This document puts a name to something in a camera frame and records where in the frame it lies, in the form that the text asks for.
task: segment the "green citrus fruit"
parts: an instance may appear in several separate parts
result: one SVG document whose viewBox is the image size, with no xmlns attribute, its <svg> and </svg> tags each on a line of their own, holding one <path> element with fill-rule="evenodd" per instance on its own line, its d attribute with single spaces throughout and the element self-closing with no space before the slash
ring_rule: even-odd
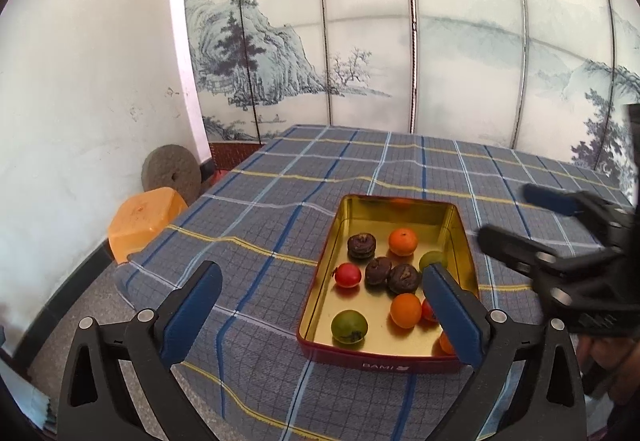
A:
<svg viewBox="0 0 640 441">
<path fill-rule="evenodd" d="M 341 344 L 360 342 L 368 330 L 367 319 L 353 309 L 340 311 L 331 321 L 331 334 Z"/>
<path fill-rule="evenodd" d="M 447 269 L 447 256 L 441 251 L 437 251 L 435 249 L 432 251 L 427 251 L 427 253 L 421 256 L 418 267 L 420 267 L 420 271 L 422 271 L 428 265 L 433 264 L 434 262 L 439 262 L 444 269 Z"/>
</svg>

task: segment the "orange plastic stool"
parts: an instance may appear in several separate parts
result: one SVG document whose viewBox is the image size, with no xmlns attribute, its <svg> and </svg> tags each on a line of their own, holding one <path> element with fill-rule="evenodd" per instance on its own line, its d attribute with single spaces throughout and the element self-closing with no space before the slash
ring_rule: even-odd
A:
<svg viewBox="0 0 640 441">
<path fill-rule="evenodd" d="M 187 203 L 180 194 L 169 187 L 143 192 L 124 201 L 107 232 L 116 262 L 127 262 L 128 255 L 141 251 L 186 208 Z"/>
</svg>

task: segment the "orange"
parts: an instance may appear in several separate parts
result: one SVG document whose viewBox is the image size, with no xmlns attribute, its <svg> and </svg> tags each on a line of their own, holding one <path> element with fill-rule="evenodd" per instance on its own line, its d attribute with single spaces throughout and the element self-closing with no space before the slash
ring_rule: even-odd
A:
<svg viewBox="0 0 640 441">
<path fill-rule="evenodd" d="M 418 237 L 410 228 L 397 228 L 389 235 L 389 249 L 399 257 L 408 257 L 418 247 Z"/>
<path fill-rule="evenodd" d="M 446 334 L 444 334 L 444 331 L 440 334 L 440 338 L 438 338 L 438 342 L 440 342 L 440 347 L 444 352 L 446 352 L 447 355 L 456 354 L 453 348 L 453 345 L 451 345 L 451 342 L 449 341 L 449 338 L 447 338 Z"/>
<path fill-rule="evenodd" d="M 391 302 L 391 320 L 402 329 L 411 329 L 422 317 L 420 299 L 413 293 L 399 294 Z"/>
</svg>

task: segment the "plaid tablecloth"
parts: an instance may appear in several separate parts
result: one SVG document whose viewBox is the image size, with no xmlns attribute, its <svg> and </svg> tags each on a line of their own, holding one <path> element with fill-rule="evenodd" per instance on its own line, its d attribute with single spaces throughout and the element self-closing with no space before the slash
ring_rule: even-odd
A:
<svg viewBox="0 0 640 441">
<path fill-rule="evenodd" d="M 470 375 L 371 373 L 313 363 L 295 329 L 338 201 L 367 193 L 446 201 L 469 235 L 494 223 L 564 255 L 597 247 L 576 221 L 521 202 L 527 182 L 590 190 L 629 206 L 601 174 L 505 148 L 407 134 L 295 126 L 197 200 L 118 271 L 135 309 L 157 307 L 204 261 L 224 288 L 180 367 L 209 406 L 251 441 L 422 441 Z M 526 279 L 471 240 L 489 309 L 537 322 Z"/>
</svg>

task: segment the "red tomato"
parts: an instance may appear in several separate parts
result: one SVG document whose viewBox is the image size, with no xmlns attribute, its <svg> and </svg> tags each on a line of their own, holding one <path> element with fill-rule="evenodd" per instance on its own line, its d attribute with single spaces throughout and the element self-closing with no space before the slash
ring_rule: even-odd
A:
<svg viewBox="0 0 640 441">
<path fill-rule="evenodd" d="M 438 319 L 436 318 L 436 315 L 433 312 L 430 304 L 427 302 L 427 299 L 424 299 L 422 301 L 422 318 L 428 320 L 429 322 L 438 322 Z"/>
<path fill-rule="evenodd" d="M 351 262 L 343 262 L 334 269 L 335 283 L 340 287 L 356 287 L 362 279 L 359 267 Z"/>
</svg>

